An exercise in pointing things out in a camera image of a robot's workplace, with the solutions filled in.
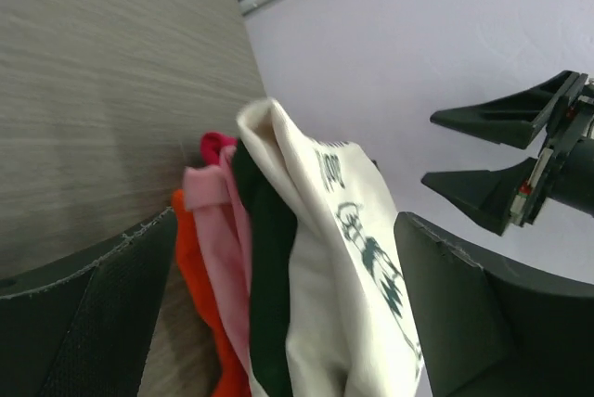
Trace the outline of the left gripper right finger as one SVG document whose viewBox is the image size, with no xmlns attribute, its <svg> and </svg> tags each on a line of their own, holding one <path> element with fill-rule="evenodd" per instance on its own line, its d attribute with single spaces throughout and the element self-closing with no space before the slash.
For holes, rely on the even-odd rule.
<svg viewBox="0 0 594 397">
<path fill-rule="evenodd" d="M 401 212 L 394 237 L 435 396 L 590 396 L 593 287 Z"/>
</svg>

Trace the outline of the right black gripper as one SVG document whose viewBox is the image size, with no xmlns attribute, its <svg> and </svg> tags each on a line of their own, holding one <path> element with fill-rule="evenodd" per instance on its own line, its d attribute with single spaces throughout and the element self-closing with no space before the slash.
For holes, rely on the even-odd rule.
<svg viewBox="0 0 594 397">
<path fill-rule="evenodd" d="M 593 80 L 587 74 L 563 70 L 516 94 L 438 110 L 430 121 L 518 149 L 547 133 L 537 160 L 499 171 L 422 176 L 423 185 L 483 229 L 502 236 L 510 222 L 532 224 L 548 199 L 593 214 Z"/>
</svg>

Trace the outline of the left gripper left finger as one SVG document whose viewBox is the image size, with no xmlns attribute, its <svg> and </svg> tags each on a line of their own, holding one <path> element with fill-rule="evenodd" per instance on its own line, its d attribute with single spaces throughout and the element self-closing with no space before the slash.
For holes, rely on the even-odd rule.
<svg viewBox="0 0 594 397">
<path fill-rule="evenodd" d="M 4 396 L 135 396 L 171 268 L 172 208 L 1 281 Z"/>
</svg>

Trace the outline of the white and green t-shirt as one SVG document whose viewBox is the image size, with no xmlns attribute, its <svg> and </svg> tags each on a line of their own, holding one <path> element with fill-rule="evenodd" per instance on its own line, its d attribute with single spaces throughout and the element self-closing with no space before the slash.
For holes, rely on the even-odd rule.
<svg viewBox="0 0 594 397">
<path fill-rule="evenodd" d="M 412 396 L 424 359 L 394 239 L 397 209 L 354 142 L 305 135 L 273 98 L 237 117 L 241 149 L 290 208 L 286 339 L 296 396 Z"/>
</svg>

